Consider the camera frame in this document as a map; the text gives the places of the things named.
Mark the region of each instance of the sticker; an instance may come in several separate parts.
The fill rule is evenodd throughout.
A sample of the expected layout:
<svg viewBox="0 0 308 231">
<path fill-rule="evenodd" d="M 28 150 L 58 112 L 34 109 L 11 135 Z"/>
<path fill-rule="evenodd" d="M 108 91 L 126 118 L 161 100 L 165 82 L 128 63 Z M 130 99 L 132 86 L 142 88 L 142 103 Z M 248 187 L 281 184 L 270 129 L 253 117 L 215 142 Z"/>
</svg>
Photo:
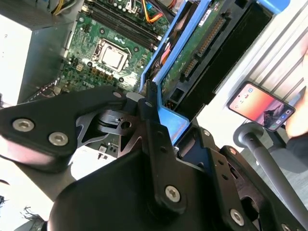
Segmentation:
<svg viewBox="0 0 308 231">
<path fill-rule="evenodd" d="M 209 15 L 211 14 L 212 11 L 213 11 L 212 9 L 208 9 L 208 10 L 206 11 L 206 13 L 204 14 L 203 18 L 202 18 L 201 21 L 199 22 L 199 25 L 198 25 L 198 26 L 200 26 L 200 27 L 203 26 L 203 24 L 205 23 L 205 21 L 207 20 L 207 18 L 209 17 Z"/>
</svg>

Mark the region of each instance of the yellow wire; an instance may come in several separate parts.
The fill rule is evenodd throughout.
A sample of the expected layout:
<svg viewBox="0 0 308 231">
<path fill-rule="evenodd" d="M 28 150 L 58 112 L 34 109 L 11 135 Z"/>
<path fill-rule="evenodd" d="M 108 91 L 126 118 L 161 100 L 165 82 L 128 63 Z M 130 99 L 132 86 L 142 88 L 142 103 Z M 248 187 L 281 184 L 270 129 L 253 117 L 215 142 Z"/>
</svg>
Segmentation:
<svg viewBox="0 0 308 231">
<path fill-rule="evenodd" d="M 150 17 L 148 15 L 147 10 L 146 10 L 145 0 L 142 0 L 142 6 L 143 6 L 144 14 L 145 14 L 145 19 L 148 21 L 148 23 L 150 23 Z"/>
<path fill-rule="evenodd" d="M 61 7 L 63 6 L 63 3 L 64 3 L 64 0 L 59 0 L 58 7 L 55 10 L 55 12 L 53 13 L 54 15 L 56 15 L 61 10 Z"/>
<path fill-rule="evenodd" d="M 162 13 L 159 13 L 156 16 L 154 16 L 154 18 L 150 18 L 149 15 L 148 15 L 148 11 L 146 10 L 145 0 L 142 0 L 142 6 L 143 6 L 143 9 L 144 9 L 145 19 L 148 23 L 153 23 L 156 20 L 158 20 L 161 16 L 163 16 Z"/>
</svg>

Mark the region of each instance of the screw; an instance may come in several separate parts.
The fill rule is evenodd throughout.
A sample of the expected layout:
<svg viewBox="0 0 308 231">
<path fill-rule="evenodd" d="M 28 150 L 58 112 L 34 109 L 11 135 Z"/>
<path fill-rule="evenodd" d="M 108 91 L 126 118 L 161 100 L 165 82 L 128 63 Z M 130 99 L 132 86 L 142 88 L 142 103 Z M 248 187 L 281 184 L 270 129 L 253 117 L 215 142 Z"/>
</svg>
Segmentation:
<svg viewBox="0 0 308 231">
<path fill-rule="evenodd" d="M 234 208 L 230 210 L 230 215 L 232 217 L 232 219 L 235 221 L 236 224 L 238 224 L 239 226 L 244 226 L 244 219 L 242 217 L 242 215 L 235 210 Z"/>
<path fill-rule="evenodd" d="M 100 33 L 101 33 L 102 35 L 105 33 L 104 28 L 101 28 L 101 29 L 100 29 Z"/>
<path fill-rule="evenodd" d="M 64 146 L 68 143 L 68 137 L 62 132 L 54 132 L 49 135 L 48 139 L 55 146 Z"/>
<path fill-rule="evenodd" d="M 122 95 L 120 94 L 120 93 L 118 93 L 118 92 L 114 92 L 114 96 L 116 96 L 116 97 L 118 97 L 118 98 L 121 98 L 122 97 Z"/>
<path fill-rule="evenodd" d="M 165 189 L 165 193 L 170 201 L 174 203 L 177 203 L 180 201 L 180 198 L 181 198 L 180 193 L 175 187 L 168 185 Z"/>
<path fill-rule="evenodd" d="M 149 107 L 153 107 L 153 105 L 150 102 L 145 102 L 146 105 L 148 105 Z"/>
<path fill-rule="evenodd" d="M 233 154 L 236 155 L 236 151 L 233 148 L 229 148 L 229 151 Z"/>
<path fill-rule="evenodd" d="M 205 135 L 207 135 L 207 136 L 210 136 L 211 134 L 208 132 L 208 130 L 203 130 L 203 133 L 205 134 Z"/>
<path fill-rule="evenodd" d="M 13 122 L 13 128 L 17 131 L 27 132 L 34 128 L 34 123 L 28 119 L 17 119 Z"/>
<path fill-rule="evenodd" d="M 290 228 L 286 224 L 281 224 L 283 231 L 291 231 Z"/>
</svg>

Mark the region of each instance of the blue drive bracket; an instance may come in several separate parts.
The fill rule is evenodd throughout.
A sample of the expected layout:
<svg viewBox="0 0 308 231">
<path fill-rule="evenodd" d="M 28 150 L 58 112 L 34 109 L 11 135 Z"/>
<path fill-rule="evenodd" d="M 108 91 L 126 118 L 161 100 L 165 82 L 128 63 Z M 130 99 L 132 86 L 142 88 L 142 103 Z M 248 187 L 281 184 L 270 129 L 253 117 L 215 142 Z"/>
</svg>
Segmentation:
<svg viewBox="0 0 308 231">
<path fill-rule="evenodd" d="M 290 4 L 290 0 L 258 0 L 258 2 L 274 14 L 281 13 Z"/>
<path fill-rule="evenodd" d="M 179 38 L 178 42 L 176 43 L 175 47 L 173 48 L 172 52 L 170 53 L 168 59 L 166 60 L 165 64 L 162 66 L 160 71 L 157 73 L 153 81 L 157 84 L 158 89 L 158 114 L 160 123 L 168 128 L 170 138 L 172 141 L 172 144 L 174 144 L 178 138 L 183 134 L 183 132 L 186 130 L 186 128 L 189 126 L 189 120 L 180 114 L 164 107 L 162 105 L 162 96 L 161 96 L 161 87 L 160 83 L 172 67 L 173 63 L 175 62 L 176 58 L 180 54 L 181 50 L 185 46 L 186 42 L 196 29 L 197 25 L 199 24 L 201 18 L 205 14 L 205 11 L 207 9 L 207 6 L 209 5 L 211 0 L 201 0 L 199 3 L 197 9 L 195 10 L 194 14 L 192 15 L 189 23 L 187 24 L 186 28 L 184 29 L 181 37 Z M 158 46 L 156 52 L 154 53 L 152 59 L 146 66 L 144 72 L 141 75 L 141 86 L 140 91 L 143 88 L 143 85 L 145 83 L 145 73 L 150 69 L 153 61 L 155 60 L 156 56 L 158 55 L 159 51 L 163 49 L 163 45 L 165 41 L 168 39 L 172 28 L 176 25 L 176 22 L 178 21 L 185 5 L 187 4 L 187 1 L 185 1 L 184 4 L 181 5 L 176 17 L 174 18 L 172 24 L 169 27 L 169 30 L 166 32 L 165 36 L 163 37 L 160 45 Z"/>
</svg>

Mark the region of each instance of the smartphone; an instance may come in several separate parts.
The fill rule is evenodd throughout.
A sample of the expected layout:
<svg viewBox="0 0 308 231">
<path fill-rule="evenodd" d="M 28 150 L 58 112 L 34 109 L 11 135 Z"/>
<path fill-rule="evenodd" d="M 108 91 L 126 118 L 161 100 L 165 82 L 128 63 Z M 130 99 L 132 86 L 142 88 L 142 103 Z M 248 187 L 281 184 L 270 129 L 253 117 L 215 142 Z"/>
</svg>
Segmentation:
<svg viewBox="0 0 308 231">
<path fill-rule="evenodd" d="M 270 131 L 276 131 L 295 112 L 295 108 L 250 82 L 240 86 L 227 106 Z"/>
</svg>

